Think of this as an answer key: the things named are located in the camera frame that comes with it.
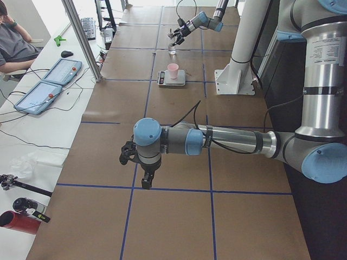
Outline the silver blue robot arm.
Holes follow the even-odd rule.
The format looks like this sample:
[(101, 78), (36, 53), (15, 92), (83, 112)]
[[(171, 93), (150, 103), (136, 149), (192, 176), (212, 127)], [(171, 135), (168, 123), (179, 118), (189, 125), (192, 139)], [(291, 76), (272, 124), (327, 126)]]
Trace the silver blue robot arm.
[(176, 14), (178, 16), (177, 22), (179, 27), (173, 32), (168, 33), (168, 38), (174, 39), (173, 42), (169, 43), (169, 47), (171, 48), (176, 45), (182, 44), (185, 40), (185, 37), (187, 37), (194, 30), (200, 27), (220, 32), (223, 27), (222, 18), (227, 8), (228, 2), (229, 0), (219, 1), (212, 18), (208, 17), (204, 11), (201, 11), (192, 19), (184, 21), (177, 11), (178, 5), (181, 3), (181, 1), (179, 1), (176, 5)]
[(119, 160), (141, 165), (144, 189), (151, 188), (163, 154), (199, 155), (212, 146), (263, 154), (318, 183), (335, 183), (346, 176), (346, 146), (339, 129), (346, 67), (346, 1), (281, 1), (277, 34), (280, 41), (306, 42), (301, 126), (293, 133), (261, 133), (183, 120), (161, 126), (155, 119), (143, 118), (135, 123)]

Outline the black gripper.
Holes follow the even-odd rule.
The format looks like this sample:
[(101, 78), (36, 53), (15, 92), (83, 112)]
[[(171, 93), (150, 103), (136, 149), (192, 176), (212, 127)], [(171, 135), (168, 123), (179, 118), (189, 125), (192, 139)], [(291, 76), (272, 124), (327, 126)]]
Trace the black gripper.
[(142, 188), (150, 189), (152, 187), (152, 181), (155, 176), (155, 171), (158, 170), (162, 164), (162, 155), (156, 154), (154, 157), (144, 157), (138, 153), (139, 163), (142, 169), (145, 171), (142, 178)]
[(172, 30), (170, 28), (170, 31), (168, 33), (168, 37), (176, 37), (173, 46), (180, 45), (184, 42), (184, 38), (187, 37), (189, 34), (191, 34), (193, 31), (193, 23), (192, 22), (186, 22), (181, 25), (180, 28), (177, 28), (175, 30)]

